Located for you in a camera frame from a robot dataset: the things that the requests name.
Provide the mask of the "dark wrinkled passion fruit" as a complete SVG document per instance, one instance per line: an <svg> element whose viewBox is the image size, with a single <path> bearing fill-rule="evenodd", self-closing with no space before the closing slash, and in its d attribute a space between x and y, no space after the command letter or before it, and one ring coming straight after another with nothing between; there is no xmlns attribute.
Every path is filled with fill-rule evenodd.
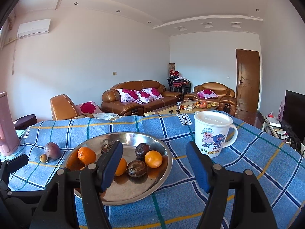
<svg viewBox="0 0 305 229"><path fill-rule="evenodd" d="M127 165L127 174L132 178L139 178L146 174L147 165L141 160L134 160Z"/></svg>
<svg viewBox="0 0 305 229"><path fill-rule="evenodd" d="M136 157L139 159L145 158L145 155L150 151L150 146L147 143L140 143L135 148Z"/></svg>
<svg viewBox="0 0 305 229"><path fill-rule="evenodd" d="M107 154L110 149L112 148L112 144L104 144L102 147L101 147L101 154Z"/></svg>

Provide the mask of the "purple passion fruit smooth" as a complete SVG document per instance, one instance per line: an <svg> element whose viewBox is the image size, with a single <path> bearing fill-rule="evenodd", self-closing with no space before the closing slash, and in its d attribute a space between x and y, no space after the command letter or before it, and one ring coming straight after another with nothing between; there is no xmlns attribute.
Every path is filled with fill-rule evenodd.
<svg viewBox="0 0 305 229"><path fill-rule="evenodd" d="M44 154L47 156L46 162L56 160L61 156L60 148L57 144L49 142L44 147Z"/></svg>

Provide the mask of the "steel round plate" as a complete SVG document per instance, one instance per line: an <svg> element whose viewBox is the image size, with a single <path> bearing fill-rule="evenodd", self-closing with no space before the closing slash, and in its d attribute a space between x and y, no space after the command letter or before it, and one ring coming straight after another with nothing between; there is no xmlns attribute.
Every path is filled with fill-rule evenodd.
<svg viewBox="0 0 305 229"><path fill-rule="evenodd" d="M90 148L100 157L115 141L123 144L123 156L126 170L115 176L109 188L100 194L106 206L118 206L139 201L154 193L167 179L172 169L172 155L169 148L159 139L138 132L115 132L96 136L81 143L67 157L64 167L71 171L80 170L84 164L78 159L81 147ZM140 159L136 150L138 145L145 144L141 153L158 152L162 157L160 166L152 168L144 159Z"/></svg>

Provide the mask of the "coffee table with fruit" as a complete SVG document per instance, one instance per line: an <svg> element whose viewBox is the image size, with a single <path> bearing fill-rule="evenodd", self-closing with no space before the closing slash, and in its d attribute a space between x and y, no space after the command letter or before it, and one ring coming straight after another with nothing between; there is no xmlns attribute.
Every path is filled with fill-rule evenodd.
<svg viewBox="0 0 305 229"><path fill-rule="evenodd" d="M187 100L180 102L180 105L177 104L165 106L164 108L156 109L153 111L149 111L144 113L144 116L153 115L153 114L190 114L195 112L201 111L211 111L216 110L218 105L214 102L207 102L207 101L194 101L194 100Z"/></svg>

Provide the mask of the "blue plaid tablecloth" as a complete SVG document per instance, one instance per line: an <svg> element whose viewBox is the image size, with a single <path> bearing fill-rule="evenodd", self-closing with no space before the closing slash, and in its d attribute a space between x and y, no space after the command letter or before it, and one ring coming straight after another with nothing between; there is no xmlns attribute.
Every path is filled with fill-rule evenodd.
<svg viewBox="0 0 305 229"><path fill-rule="evenodd" d="M238 129L235 143L222 150L214 162L227 170L251 170L259 180L278 228L288 228L304 208L304 158L279 139L234 119ZM29 162L9 178L13 191L44 189L62 168L72 150L87 139L112 132L130 131L163 141L173 156L170 175L153 194L138 202L107 206L114 228L196 228L208 195L195 179L186 157L186 145L194 139L195 120L183 122L176 115L126 116L115 121L96 118L37 123L21 137L15 156L26 154ZM61 156L40 162L47 143L57 144Z"/></svg>

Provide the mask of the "dark stool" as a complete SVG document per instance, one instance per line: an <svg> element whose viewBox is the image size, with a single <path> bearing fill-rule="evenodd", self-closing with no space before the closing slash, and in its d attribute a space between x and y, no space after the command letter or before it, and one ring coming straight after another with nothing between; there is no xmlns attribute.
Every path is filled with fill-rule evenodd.
<svg viewBox="0 0 305 229"><path fill-rule="evenodd" d="M13 122L15 130L24 130L37 123L35 114L26 115Z"/></svg>

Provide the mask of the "pink electric kettle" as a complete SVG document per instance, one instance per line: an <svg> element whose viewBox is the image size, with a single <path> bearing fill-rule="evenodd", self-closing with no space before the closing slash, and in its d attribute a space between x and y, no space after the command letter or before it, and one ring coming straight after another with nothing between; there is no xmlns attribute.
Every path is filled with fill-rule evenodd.
<svg viewBox="0 0 305 229"><path fill-rule="evenodd" d="M1 93L0 106L1 155L9 156L17 150L20 141L10 114L7 92Z"/></svg>

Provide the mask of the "white cartoon mug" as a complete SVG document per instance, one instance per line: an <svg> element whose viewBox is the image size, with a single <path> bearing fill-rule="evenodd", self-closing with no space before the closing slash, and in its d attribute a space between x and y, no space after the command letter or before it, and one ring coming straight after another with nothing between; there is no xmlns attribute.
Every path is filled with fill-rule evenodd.
<svg viewBox="0 0 305 229"><path fill-rule="evenodd" d="M230 116L215 111L203 111L195 112L194 119L194 141L202 154L215 158L223 148L235 143L238 130Z"/></svg>

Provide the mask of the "small yellow-brown round fruit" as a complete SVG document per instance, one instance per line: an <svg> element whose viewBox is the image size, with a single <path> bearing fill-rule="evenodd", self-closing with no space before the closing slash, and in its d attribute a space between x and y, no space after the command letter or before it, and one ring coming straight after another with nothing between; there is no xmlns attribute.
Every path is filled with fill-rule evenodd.
<svg viewBox="0 0 305 229"><path fill-rule="evenodd" d="M47 162L47 155L46 154L42 154L40 156L40 162L42 162L42 163L46 163Z"/></svg>

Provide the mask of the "stacked dark chairs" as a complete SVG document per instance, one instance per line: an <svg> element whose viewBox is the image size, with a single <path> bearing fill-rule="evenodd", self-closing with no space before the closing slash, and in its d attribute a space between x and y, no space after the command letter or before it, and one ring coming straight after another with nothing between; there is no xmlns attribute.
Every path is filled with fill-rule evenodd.
<svg viewBox="0 0 305 229"><path fill-rule="evenodd" d="M169 72L168 83L171 92L179 92L183 95L191 92L191 82L173 69Z"/></svg>

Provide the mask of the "brown wooden door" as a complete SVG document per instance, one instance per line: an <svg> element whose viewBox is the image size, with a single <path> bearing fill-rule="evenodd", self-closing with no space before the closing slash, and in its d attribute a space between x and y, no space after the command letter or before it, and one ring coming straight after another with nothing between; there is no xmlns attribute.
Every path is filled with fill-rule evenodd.
<svg viewBox="0 0 305 229"><path fill-rule="evenodd" d="M261 65L258 51L236 50L237 60L237 108L254 113L258 110Z"/></svg>

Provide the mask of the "brown leather three-seat sofa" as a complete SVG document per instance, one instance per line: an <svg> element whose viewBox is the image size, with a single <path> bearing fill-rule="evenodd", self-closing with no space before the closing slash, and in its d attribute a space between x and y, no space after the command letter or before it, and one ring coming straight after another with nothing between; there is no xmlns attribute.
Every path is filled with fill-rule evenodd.
<svg viewBox="0 0 305 229"><path fill-rule="evenodd" d="M101 109L120 116L144 115L181 100L182 93L167 91L157 81L130 81L116 84L104 92Z"/></svg>

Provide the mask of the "orange mandarin plate right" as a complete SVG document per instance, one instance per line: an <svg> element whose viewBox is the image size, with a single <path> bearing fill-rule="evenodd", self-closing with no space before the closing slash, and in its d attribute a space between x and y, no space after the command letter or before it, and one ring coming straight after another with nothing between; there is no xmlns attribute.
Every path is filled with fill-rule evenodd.
<svg viewBox="0 0 305 229"><path fill-rule="evenodd" d="M155 150L149 151L145 155L144 160L145 160L146 165L152 169L156 169L156 168L160 167L163 162L162 155Z"/></svg>

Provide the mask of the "orange mandarin outside plate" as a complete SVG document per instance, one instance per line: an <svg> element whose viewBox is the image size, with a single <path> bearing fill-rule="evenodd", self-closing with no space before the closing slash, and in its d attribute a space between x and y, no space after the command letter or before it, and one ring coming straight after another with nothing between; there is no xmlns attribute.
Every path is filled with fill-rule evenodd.
<svg viewBox="0 0 305 229"><path fill-rule="evenodd" d="M89 165L91 163L95 163L96 161L96 153L88 148L81 147L78 150L78 159L85 165Z"/></svg>

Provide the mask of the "tv stand with clutter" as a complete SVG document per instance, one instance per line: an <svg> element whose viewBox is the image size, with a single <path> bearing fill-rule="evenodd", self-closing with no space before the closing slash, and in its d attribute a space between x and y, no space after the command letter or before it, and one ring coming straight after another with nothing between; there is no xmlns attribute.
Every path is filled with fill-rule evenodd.
<svg viewBox="0 0 305 229"><path fill-rule="evenodd" d="M304 157L304 144L289 127L280 125L279 121L275 118L263 116L260 111L257 111L257 115L262 122L262 131L290 145L290 147Z"/></svg>

